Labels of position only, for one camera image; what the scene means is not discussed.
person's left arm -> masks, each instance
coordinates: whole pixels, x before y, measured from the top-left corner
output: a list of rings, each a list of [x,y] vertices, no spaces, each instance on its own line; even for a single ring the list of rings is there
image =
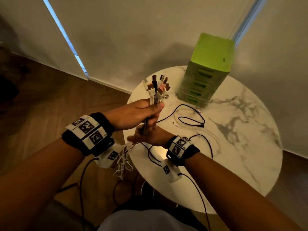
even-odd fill
[[[164,104],[139,100],[104,113],[115,131],[156,123]],[[62,139],[44,147],[0,177],[0,230],[23,230],[54,197],[84,156]]]

white marble table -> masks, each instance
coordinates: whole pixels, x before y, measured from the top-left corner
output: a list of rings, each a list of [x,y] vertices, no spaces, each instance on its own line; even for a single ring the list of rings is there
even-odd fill
[[[178,105],[187,104],[176,97],[186,67],[170,67],[154,73],[158,77],[161,74],[167,76],[171,86],[170,97],[165,100],[160,119],[170,115]],[[149,95],[139,84],[128,103],[144,98],[149,98]],[[216,162],[241,177],[263,196],[268,194],[280,173],[282,148],[278,128],[262,101],[239,81],[227,76],[210,103],[205,108],[195,108],[204,117],[205,128],[191,127],[179,122],[179,116],[201,121],[198,114],[183,106],[173,116],[157,125],[175,135],[190,137],[203,134],[212,146]],[[124,131],[125,141],[127,136],[133,135],[134,132],[135,129]],[[210,149],[202,137],[194,137],[192,141],[203,154],[210,156]],[[160,160],[166,158],[166,150],[162,147],[152,147],[151,152]],[[142,177],[159,193],[181,206],[204,212],[197,190],[186,177],[169,183],[162,168],[148,159],[147,150],[141,144],[136,145],[130,155]],[[180,166],[180,170],[189,175],[184,167]],[[202,196],[207,212],[215,214],[213,207],[203,194]]]

hand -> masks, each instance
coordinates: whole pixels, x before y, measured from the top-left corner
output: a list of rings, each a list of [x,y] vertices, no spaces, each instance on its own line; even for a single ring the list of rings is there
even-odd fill
[[[148,120],[148,127],[155,125],[159,114],[164,108],[164,103],[149,106],[150,99],[137,100],[122,107],[112,109],[104,113],[105,117],[115,128],[115,131],[129,130],[138,126],[145,118]]]
[[[133,143],[145,142],[154,146],[161,146],[163,148],[167,148],[167,142],[173,136],[175,136],[174,134],[171,134],[170,132],[165,131],[164,129],[156,125],[152,126],[152,128],[148,130],[147,135],[141,135],[139,133],[141,128],[142,125],[138,126],[136,128],[136,133],[133,136],[128,136],[127,140]]]

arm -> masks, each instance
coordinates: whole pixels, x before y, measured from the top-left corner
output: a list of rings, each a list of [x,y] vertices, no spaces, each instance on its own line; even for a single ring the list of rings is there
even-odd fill
[[[128,140],[166,148],[174,135],[155,127]],[[289,217],[234,173],[202,153],[185,159],[185,168],[230,230],[301,230]]]
[[[164,104],[148,105],[148,100],[139,100],[104,115],[116,131],[133,128],[148,116],[150,127],[156,123]],[[78,149],[58,139],[2,175],[0,230],[25,229],[83,159]]]

beige wall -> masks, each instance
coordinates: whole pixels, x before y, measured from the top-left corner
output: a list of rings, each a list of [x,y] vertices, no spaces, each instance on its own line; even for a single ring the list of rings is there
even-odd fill
[[[239,43],[232,76],[272,113],[283,148],[308,158],[308,0],[268,0]]]
[[[131,92],[187,65],[201,32],[232,38],[255,0],[49,0],[90,79]]]
[[[0,40],[18,54],[86,79],[42,0],[0,0]]]

